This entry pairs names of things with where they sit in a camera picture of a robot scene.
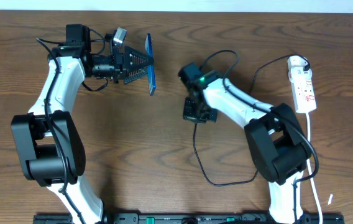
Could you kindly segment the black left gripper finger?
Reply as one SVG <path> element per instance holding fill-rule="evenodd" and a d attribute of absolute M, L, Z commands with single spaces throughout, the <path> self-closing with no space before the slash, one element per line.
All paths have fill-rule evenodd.
<path fill-rule="evenodd" d="M 124 75 L 124 84 L 129 84 L 132 83 L 133 81 L 136 81 L 138 79 L 141 79 L 145 76 L 147 76 L 147 68 L 124 68 L 123 72 L 125 73 Z"/>
<path fill-rule="evenodd" d="M 154 63 L 154 58 L 139 52 L 132 47 L 125 46 L 125 68 L 144 68 Z"/>

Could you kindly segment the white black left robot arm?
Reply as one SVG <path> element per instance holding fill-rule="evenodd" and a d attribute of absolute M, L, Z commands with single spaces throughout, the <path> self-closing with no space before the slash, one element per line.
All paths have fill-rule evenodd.
<path fill-rule="evenodd" d="M 85 79 L 129 84 L 147 77 L 149 92 L 156 89 L 151 36 L 147 36 L 145 50 L 140 52 L 125 45 L 123 28 L 99 35 L 103 49 L 109 50 L 105 55 L 92 53 L 92 33 L 93 29 L 83 24 L 68 24 L 63 42 L 39 40 L 48 52 L 46 82 L 28 113 L 14 116 L 11 122 L 25 178 L 55 193 L 68 210 L 66 215 L 36 215 L 34 223 L 114 221 L 85 177 L 85 149 L 71 117 Z"/>

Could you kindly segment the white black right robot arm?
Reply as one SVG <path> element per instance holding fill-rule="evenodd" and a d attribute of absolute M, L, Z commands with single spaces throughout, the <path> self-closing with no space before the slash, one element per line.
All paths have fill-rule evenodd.
<path fill-rule="evenodd" d="M 273 106 L 256 100 L 225 73 L 203 73 L 195 63 L 182 67 L 178 77 L 188 90 L 183 118 L 195 124 L 215 122 L 221 112 L 238 124 L 257 172 L 268 181 L 270 216 L 277 223 L 297 223 L 303 216 L 303 171 L 308 159 L 318 157 L 293 110 L 284 103 Z"/>

